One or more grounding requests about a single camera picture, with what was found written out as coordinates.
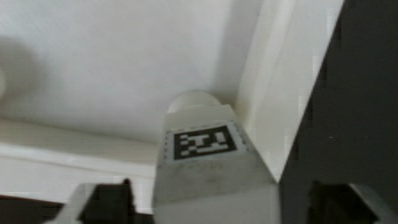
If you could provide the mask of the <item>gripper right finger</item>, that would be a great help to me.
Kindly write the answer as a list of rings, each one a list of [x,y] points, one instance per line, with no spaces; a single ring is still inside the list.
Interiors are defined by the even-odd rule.
[[[398,224],[398,213],[366,185],[314,182],[307,224]]]

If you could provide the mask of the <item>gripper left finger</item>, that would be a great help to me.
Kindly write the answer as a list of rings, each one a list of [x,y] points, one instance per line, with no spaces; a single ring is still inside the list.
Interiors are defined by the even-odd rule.
[[[121,183],[83,183],[55,218],[43,224],[131,224],[135,216],[133,190]]]

